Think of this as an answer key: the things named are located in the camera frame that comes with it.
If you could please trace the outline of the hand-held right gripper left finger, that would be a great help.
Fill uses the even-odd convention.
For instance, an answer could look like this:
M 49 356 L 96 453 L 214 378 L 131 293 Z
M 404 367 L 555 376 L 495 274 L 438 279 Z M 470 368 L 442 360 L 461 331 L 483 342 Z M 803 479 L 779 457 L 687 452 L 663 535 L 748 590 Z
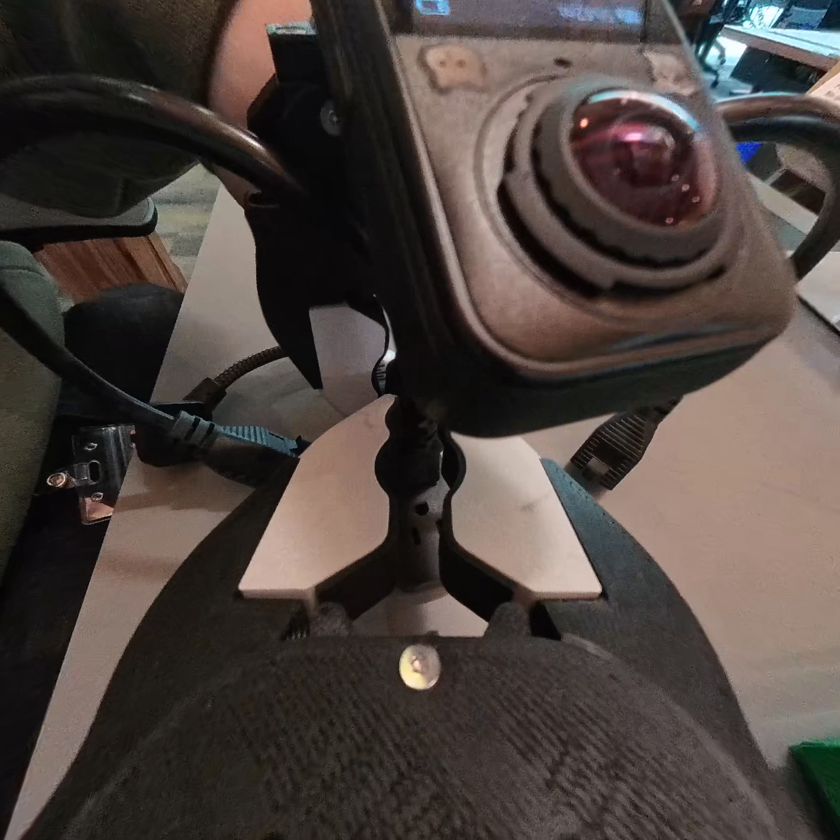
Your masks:
M 310 613 L 337 604 L 355 619 L 424 586 L 424 504 L 393 499 L 376 473 L 395 406 L 387 395 L 360 408 L 299 458 L 238 583 L 243 598 Z

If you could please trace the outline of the person's left forearm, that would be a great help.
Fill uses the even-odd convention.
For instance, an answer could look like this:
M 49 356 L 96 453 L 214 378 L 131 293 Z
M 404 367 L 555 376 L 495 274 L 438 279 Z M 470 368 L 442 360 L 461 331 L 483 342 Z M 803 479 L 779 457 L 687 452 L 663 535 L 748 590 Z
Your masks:
M 241 128 L 274 75 L 268 25 L 310 18 L 309 2 L 2 2 L 2 81 L 77 73 L 198 103 Z M 59 137 L 2 163 L 2 194 L 111 217 L 188 172 L 188 155 L 125 137 Z

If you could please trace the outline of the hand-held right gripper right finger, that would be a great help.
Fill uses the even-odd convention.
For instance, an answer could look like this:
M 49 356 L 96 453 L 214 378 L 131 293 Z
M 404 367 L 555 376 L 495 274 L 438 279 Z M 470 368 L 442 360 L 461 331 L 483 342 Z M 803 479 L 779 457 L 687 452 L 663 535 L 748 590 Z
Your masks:
M 437 515 L 440 584 L 427 623 L 485 623 L 513 601 L 593 602 L 602 583 L 546 466 L 522 437 L 444 436 L 444 495 Z

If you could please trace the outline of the black office chair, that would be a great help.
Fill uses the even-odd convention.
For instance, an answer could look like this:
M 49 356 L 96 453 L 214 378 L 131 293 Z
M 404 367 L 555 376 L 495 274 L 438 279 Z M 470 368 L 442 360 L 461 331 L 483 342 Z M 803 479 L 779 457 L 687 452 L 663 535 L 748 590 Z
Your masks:
M 686 39 L 692 45 L 696 58 L 703 64 L 711 44 L 725 25 L 726 1 L 680 1 L 675 5 Z

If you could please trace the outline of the metal clamp bracket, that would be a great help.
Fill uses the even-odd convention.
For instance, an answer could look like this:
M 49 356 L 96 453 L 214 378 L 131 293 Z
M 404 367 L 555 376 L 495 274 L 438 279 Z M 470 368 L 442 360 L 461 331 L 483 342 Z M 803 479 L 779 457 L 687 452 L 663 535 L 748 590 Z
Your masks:
M 70 437 L 69 464 L 44 478 L 44 489 L 76 494 L 82 525 L 111 519 L 133 456 L 133 432 L 124 424 L 82 427 Z

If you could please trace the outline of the green plastic block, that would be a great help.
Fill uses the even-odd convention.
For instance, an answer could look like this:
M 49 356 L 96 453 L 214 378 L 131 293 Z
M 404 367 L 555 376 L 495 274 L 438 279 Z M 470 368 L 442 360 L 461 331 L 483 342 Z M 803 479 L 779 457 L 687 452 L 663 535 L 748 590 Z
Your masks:
M 790 754 L 817 810 L 838 835 L 839 737 L 797 743 Z

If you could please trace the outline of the wooden cabinet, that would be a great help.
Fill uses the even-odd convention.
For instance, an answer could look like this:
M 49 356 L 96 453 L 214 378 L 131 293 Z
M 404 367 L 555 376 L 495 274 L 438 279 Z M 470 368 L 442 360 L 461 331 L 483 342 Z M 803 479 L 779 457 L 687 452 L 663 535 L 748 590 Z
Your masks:
M 156 233 L 49 244 L 37 250 L 35 258 L 74 302 L 131 285 L 153 285 L 180 293 L 187 288 L 183 273 Z

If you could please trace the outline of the blue ribbed connector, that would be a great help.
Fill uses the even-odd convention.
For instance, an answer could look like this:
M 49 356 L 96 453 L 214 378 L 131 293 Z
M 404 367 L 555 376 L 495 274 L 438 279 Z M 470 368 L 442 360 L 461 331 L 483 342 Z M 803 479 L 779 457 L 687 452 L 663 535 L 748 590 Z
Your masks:
M 300 457 L 310 446 L 310 442 L 303 437 L 289 438 L 272 433 L 261 426 L 222 426 L 216 429 L 239 442 L 252 445 L 264 450 L 270 450 L 290 457 Z

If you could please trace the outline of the white flat panel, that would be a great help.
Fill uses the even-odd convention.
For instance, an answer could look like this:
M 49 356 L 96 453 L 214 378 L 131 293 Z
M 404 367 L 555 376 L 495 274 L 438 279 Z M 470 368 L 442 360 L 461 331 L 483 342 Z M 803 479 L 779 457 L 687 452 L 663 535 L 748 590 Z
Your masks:
M 796 289 L 802 304 L 839 334 L 839 254 L 827 255 Z

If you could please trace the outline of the green cloth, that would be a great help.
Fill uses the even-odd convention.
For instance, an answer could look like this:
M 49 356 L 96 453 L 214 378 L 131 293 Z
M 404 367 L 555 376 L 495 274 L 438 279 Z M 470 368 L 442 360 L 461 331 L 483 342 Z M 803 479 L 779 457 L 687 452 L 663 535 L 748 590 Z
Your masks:
M 21 245 L 1 244 L 1 286 L 58 343 L 60 294 Z M 60 381 L 12 338 L 1 336 L 1 572 L 23 526 L 54 423 Z

